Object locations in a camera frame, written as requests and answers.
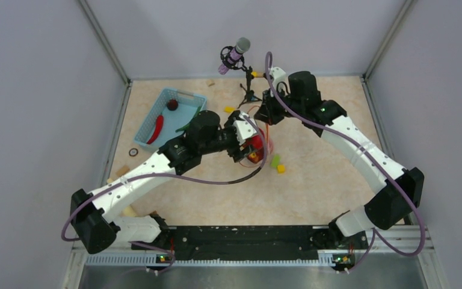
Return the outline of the red toy tomato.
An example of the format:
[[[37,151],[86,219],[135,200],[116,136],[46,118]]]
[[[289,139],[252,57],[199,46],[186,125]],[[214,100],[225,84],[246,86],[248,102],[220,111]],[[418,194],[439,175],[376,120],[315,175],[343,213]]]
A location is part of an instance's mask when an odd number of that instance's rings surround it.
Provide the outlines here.
[[[251,145],[257,154],[264,153],[263,141],[260,135],[255,135],[252,138],[248,139],[248,144]]]

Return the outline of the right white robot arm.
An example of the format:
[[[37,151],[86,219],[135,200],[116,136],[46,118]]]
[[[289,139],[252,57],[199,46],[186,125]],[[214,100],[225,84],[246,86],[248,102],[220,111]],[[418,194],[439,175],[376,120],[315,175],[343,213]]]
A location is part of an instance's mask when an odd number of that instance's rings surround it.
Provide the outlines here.
[[[355,126],[336,101],[323,100],[314,75],[308,71],[287,75],[274,67],[265,78],[273,83],[264,91],[255,119],[275,125],[294,111],[315,123],[309,129],[339,150],[375,195],[365,205],[330,222],[328,239],[334,247],[345,248],[354,234],[368,229],[389,229],[413,211],[409,202],[419,207],[423,173],[416,167],[408,170],[391,159]]]

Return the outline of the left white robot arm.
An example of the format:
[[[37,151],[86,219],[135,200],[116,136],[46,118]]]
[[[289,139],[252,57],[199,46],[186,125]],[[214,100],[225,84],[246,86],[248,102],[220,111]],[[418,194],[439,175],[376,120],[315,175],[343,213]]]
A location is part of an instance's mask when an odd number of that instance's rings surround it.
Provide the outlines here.
[[[268,148],[264,132],[255,120],[240,110],[229,115],[224,125],[217,113],[203,110],[196,114],[182,135],[168,140],[135,169],[106,186],[85,192],[75,191],[70,200],[70,216],[63,225],[61,238],[70,241],[66,231],[71,226],[76,241],[90,254],[99,253],[112,245],[121,231],[116,218],[137,199],[161,184],[177,178],[206,184],[202,179],[185,176],[202,162],[202,157],[227,152],[238,163],[259,151],[253,144],[259,140]]]

